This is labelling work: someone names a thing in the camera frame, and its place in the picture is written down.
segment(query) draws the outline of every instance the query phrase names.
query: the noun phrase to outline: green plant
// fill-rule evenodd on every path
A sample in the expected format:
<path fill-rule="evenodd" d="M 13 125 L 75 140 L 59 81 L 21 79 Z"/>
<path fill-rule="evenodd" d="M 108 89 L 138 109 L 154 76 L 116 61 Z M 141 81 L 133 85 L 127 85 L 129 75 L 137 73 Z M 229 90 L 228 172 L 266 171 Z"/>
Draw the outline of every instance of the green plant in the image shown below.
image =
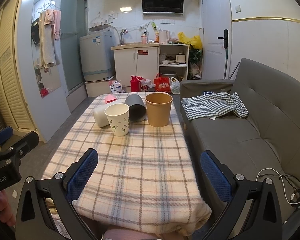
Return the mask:
<path fill-rule="evenodd" d="M 191 44 L 190 44 L 190 50 L 189 50 L 189 62 L 190 64 L 197 64 L 198 62 L 201 61 L 202 59 L 202 49 L 195 49 Z"/>

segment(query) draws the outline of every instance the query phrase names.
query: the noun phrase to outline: couch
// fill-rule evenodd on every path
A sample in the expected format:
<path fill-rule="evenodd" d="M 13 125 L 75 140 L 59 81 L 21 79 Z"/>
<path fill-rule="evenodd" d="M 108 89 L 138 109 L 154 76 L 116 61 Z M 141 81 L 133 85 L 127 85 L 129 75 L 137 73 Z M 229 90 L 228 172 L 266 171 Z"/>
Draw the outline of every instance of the couch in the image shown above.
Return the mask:
<path fill-rule="evenodd" d="M 198 165 L 205 150 L 211 150 L 234 174 L 243 174 L 248 180 L 255 180 L 261 169 L 269 167 L 300 180 L 300 82 L 269 66 L 243 58 L 235 80 L 183 81 L 180 99 L 202 95 L 203 91 L 221 90 L 238 93 L 249 112 L 248 118 L 228 114 L 215 120 L 199 118 L 189 121 L 180 106 L 194 147 L 191 155 L 199 188 L 213 210 L 212 220 L 217 219 L 226 204 L 218 198 Z M 279 177 L 271 178 L 279 199 L 284 239 L 289 239 L 300 228 L 300 210 L 287 203 Z M 290 200 L 293 189 L 286 181 L 285 188 Z M 235 233 L 241 228 L 249 206 L 247 202 Z"/>

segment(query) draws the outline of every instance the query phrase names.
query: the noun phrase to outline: human hand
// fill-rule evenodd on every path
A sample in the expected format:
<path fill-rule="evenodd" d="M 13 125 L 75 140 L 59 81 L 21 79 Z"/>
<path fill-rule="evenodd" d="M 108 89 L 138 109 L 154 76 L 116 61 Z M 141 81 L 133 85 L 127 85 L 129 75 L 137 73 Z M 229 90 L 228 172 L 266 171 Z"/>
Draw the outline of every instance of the human hand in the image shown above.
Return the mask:
<path fill-rule="evenodd" d="M 12 213 L 5 190 L 0 192 L 0 221 L 6 223 L 9 227 L 15 225 L 15 217 Z"/>

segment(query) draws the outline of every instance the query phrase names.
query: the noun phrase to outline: red shopping bag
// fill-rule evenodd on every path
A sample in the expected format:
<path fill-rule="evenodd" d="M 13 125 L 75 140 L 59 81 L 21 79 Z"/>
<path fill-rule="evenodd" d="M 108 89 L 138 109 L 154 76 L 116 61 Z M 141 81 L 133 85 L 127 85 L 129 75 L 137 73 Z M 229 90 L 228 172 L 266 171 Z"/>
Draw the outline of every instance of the red shopping bag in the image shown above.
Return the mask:
<path fill-rule="evenodd" d="M 155 91 L 158 92 L 166 92 L 166 93 L 171 93 L 171 88 L 170 88 L 170 81 L 168 77 L 160 77 L 159 74 L 157 74 L 155 80 Z"/>

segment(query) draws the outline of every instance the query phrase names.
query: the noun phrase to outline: cabinet door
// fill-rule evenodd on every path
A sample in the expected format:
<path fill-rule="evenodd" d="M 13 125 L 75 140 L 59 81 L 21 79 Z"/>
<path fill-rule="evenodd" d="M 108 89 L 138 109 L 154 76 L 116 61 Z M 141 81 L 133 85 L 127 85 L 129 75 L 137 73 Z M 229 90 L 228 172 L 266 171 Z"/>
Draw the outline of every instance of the cabinet door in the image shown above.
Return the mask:
<path fill-rule="evenodd" d="M 117 80 L 124 87 L 130 86 L 131 76 L 136 76 L 135 49 L 118 49 L 114 51 L 115 72 Z"/>
<path fill-rule="evenodd" d="M 154 80 L 158 73 L 158 48 L 136 48 L 137 74 L 146 79 Z"/>

